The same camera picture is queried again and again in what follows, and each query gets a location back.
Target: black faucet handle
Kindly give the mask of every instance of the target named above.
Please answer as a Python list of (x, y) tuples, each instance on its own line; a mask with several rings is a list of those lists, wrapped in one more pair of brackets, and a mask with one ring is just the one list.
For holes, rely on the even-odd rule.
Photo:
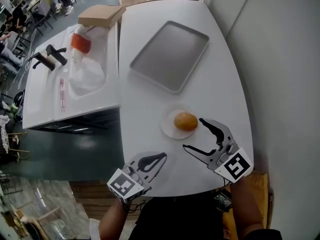
[(60, 53), (65, 53), (67, 51), (67, 48), (61, 48), (56, 50), (51, 44), (49, 44), (45, 50), (46, 50), (47, 56), (51, 55), (63, 66), (67, 64), (68, 60), (60, 54)]
[(56, 53), (65, 53), (66, 51), (67, 51), (67, 48), (64, 47), (64, 48), (56, 50)]
[(32, 59), (37, 59), (38, 61), (33, 65), (33, 69), (35, 69), (40, 63), (45, 65), (48, 69), (53, 71), (56, 67), (54, 63), (49, 61), (47, 58), (45, 58), (40, 52), (36, 52), (33, 56), (29, 58), (28, 61), (31, 61)]

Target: wall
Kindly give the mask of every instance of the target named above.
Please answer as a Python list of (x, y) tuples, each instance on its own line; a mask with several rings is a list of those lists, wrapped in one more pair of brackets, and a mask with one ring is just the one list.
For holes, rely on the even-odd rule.
[(241, 11), (223, 32), (248, 105), (255, 164), (269, 171), (271, 227), (284, 240), (312, 240), (320, 231), (319, 8), (320, 0), (247, 0), (242, 11), (210, 8), (220, 19)]
[(7, 9), (8, 12), (13, 12), (14, 8), (12, 7), (9, 0), (0, 0), (0, 3)]
[(236, 21), (246, 0), (204, 0), (224, 37)]

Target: sink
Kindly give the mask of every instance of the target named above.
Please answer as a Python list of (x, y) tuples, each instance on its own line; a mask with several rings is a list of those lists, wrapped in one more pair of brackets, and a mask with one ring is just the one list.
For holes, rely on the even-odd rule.
[[(57, 50), (67, 48), (62, 54), (67, 63), (57, 62), (53, 71), (43, 64), (30, 69), (23, 107), (24, 129), (119, 108), (118, 25), (88, 29), (79, 24), (70, 26), (36, 48), (36, 52), (48, 45)], [(71, 47), (73, 34), (81, 31), (91, 42), (87, 53)]]
[(74, 98), (96, 92), (106, 82), (107, 36), (109, 30), (95, 27), (86, 32), (87, 29), (79, 26), (72, 34), (80, 33), (82, 37), (90, 41), (89, 52), (85, 54), (76, 48), (70, 47), (67, 55), (69, 92)]

